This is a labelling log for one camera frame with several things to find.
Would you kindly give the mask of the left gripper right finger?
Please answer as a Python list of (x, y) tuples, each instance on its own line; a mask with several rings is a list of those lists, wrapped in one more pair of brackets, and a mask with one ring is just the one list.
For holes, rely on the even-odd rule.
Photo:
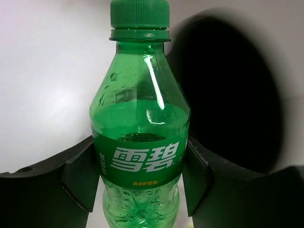
[(182, 177), (196, 228), (301, 228), (304, 168), (261, 174), (187, 141)]

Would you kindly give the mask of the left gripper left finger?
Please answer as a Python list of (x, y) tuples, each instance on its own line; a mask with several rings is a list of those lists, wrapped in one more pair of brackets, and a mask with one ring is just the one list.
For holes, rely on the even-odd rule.
[(92, 137), (15, 173), (1, 173), (0, 226), (84, 228), (98, 182)]

